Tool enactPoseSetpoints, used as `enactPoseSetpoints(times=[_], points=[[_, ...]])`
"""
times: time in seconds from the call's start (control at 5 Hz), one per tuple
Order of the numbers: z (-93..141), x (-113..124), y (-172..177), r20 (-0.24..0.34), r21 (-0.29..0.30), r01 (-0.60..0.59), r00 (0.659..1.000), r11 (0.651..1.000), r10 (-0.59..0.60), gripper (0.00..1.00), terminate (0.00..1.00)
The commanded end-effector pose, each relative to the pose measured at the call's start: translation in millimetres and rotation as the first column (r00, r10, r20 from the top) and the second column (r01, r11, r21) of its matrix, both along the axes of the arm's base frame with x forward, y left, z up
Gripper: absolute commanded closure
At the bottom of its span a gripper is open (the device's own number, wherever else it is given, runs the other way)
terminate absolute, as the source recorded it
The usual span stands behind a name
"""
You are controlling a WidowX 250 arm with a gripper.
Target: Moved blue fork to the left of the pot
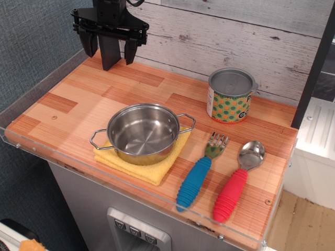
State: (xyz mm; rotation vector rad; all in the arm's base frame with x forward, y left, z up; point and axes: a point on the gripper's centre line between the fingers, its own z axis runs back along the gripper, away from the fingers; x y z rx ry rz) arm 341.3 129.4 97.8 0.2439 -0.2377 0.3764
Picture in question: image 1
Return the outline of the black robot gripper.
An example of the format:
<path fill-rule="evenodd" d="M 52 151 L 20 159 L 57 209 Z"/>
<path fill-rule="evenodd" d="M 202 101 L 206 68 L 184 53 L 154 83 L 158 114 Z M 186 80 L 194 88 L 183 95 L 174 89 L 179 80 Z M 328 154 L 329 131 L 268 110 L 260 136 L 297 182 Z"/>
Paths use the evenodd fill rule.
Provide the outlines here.
<path fill-rule="evenodd" d="M 93 57 L 98 49 L 97 36 L 106 36 L 125 43 L 126 64 L 133 63 L 138 46 L 147 43 L 149 24 L 133 16 L 126 1 L 94 1 L 91 8 L 71 10 L 73 28 L 80 37 L 83 49 Z"/>

